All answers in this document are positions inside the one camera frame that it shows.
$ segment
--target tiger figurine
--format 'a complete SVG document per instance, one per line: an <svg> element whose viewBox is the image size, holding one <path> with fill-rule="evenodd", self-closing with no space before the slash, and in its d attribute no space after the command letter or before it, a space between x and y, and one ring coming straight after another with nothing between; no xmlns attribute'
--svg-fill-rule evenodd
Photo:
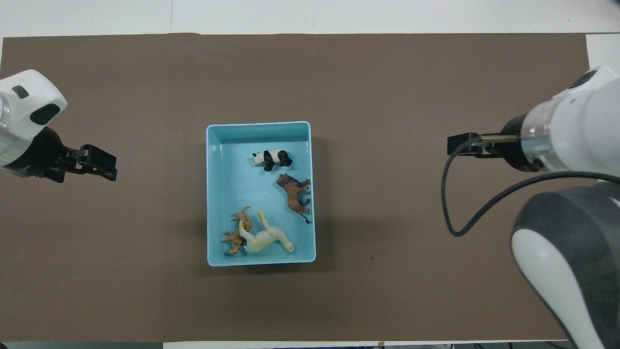
<svg viewBox="0 0 620 349"><path fill-rule="evenodd" d="M251 206L245 206L241 210L241 212L237 211L237 215L239 217L235 217L232 219L233 222L243 221L243 228L246 230L246 232L249 232L250 229L252 228L252 222L250 221L250 217L248 217L246 214L246 210L250 207ZM239 252L239 250L241 249L241 246L243 245L243 243L245 242L245 239L244 237L241 236L239 228L235 230L234 234L231 232L226 232L226 235L228 236L223 237L222 242L230 241L231 248L228 249L228 253L231 255L236 255L237 252Z"/></svg>

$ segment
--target black cable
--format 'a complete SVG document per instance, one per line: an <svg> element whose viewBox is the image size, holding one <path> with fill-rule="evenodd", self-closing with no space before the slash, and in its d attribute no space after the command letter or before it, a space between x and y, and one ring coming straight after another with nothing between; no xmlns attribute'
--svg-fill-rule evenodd
<svg viewBox="0 0 620 349"><path fill-rule="evenodd" d="M478 222L478 220L491 207L493 207L493 205L498 203L500 200L514 193L515 191L521 188L527 187L534 183L538 183L542 181L549 181L550 179L558 179L558 178L590 178L590 179L602 179L604 181L609 181L609 182L613 182L616 184L620 184L620 178L618 177L610 176L608 174L603 174L603 173L584 172L584 171L566 171L566 172L558 172L558 173L546 173L540 176L528 178L524 181L514 184L513 186L510 186L508 189L505 189L501 193L494 196L491 200L489 200L486 204L484 204L484 206L482 206L482 208L479 209L478 212L476 212L476 214L474 214L473 217L471 217L471 219L469 220L469 222L467 222L467 224L465 224L463 229L457 232L454 230L452 223L450 222L450 217L448 215L448 203L446 202L446 177L448 176L448 170L450 168L450 164L452 163L452 160L454 160L454 158L458 155L458 153L460 153L461 150L465 149L467 146L473 143L476 143L476 142L480 142L480 140L481 140L480 138L474 138L472 140L468 140L467 142L463 142L463 144L456 147L456 149L454 149L454 151L448 158L448 161L446 161L446 166L444 166L443 168L443 174L441 176L441 206L443 207L443 217L446 220L446 225L448 226L448 230L455 237L462 237L463 235L465 235L469 231L469 229L471 229L471 227L473 227L474 224L476 224L476 222Z"/></svg>
<svg viewBox="0 0 620 349"><path fill-rule="evenodd" d="M559 349L569 349L569 348L560 347L559 345L555 345L555 344L553 344L553 343L551 343L551 342L546 342L546 343L547 343L547 344L549 344L549 345L550 345L550 346L552 346L552 347L555 347L555 348L559 348Z"/></svg>

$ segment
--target brown paper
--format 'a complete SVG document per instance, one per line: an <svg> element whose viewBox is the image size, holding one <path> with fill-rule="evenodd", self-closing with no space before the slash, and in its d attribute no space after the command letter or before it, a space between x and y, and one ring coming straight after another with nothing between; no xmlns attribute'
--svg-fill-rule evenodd
<svg viewBox="0 0 620 349"><path fill-rule="evenodd" d="M118 180L0 173L5 341L563 338L510 232L540 184L462 238L443 222L446 137L498 132L588 69L584 35L196 34L6 38L2 77L34 68L68 108L70 147ZM317 260L212 268L205 128L312 125ZM454 224L529 177L459 158Z"/></svg>

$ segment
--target white horse figurine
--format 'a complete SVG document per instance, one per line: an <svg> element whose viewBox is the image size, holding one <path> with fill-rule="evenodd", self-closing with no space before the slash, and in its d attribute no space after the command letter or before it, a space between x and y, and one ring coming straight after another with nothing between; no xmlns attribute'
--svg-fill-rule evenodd
<svg viewBox="0 0 620 349"><path fill-rule="evenodd" d="M239 233L246 240L246 245L244 246L246 251L250 253L261 252L265 247L277 240L282 243L288 253L293 253L295 251L295 245L288 239L286 234L282 230L269 225L263 211L259 211L259 219L265 226L265 230L260 231L256 236L243 228L243 220L239 221Z"/></svg>

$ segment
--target panda figurine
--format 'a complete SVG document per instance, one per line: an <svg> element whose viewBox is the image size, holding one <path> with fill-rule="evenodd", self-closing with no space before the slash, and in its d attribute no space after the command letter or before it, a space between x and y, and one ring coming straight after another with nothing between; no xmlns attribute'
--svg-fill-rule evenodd
<svg viewBox="0 0 620 349"><path fill-rule="evenodd" d="M291 166L293 160L288 157L288 153L284 149L271 149L266 150L262 153L252 153L254 156L254 166L258 166L262 163L265 163L264 170L267 172L271 172L273 169L273 165L275 164L273 159L277 159L280 162L280 167L282 166Z"/></svg>

